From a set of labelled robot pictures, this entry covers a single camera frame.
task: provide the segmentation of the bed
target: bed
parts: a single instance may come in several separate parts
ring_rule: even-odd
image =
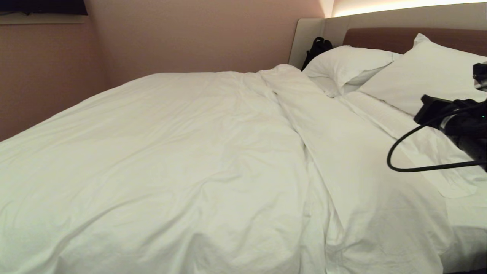
[[[487,56],[483,31],[360,29],[345,43],[402,54],[418,32]],[[484,268],[485,174],[452,189],[443,173],[390,170],[395,126],[412,118],[323,89],[288,65],[155,74],[1,142],[0,273]]]

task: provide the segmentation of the black electronic device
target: black electronic device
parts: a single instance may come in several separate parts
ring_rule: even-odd
[[[83,0],[0,0],[0,13],[88,15]]]
[[[475,88],[487,91],[487,64],[473,67]],[[401,137],[390,149],[387,156],[388,166],[399,172],[420,172],[480,165],[487,172],[487,100],[476,102],[472,99],[448,101],[424,95],[423,107],[414,117],[420,126]],[[424,127],[440,130],[473,161],[438,165],[431,167],[401,169],[392,166],[391,157],[394,149],[407,137]]]

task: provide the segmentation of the white pillow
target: white pillow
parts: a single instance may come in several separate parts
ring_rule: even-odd
[[[443,47],[425,38],[418,36],[413,49],[377,73],[359,91],[413,116],[423,106],[424,94],[446,100],[485,100],[487,94],[474,88],[472,68],[487,61],[487,57]]]
[[[346,83],[365,83],[399,56],[390,51],[341,46],[315,57],[303,72],[309,77],[330,77],[343,94]]]

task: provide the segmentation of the headboard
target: headboard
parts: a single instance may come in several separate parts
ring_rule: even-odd
[[[349,29],[344,45],[405,53],[418,33],[445,47],[487,56],[487,31],[440,28]]]

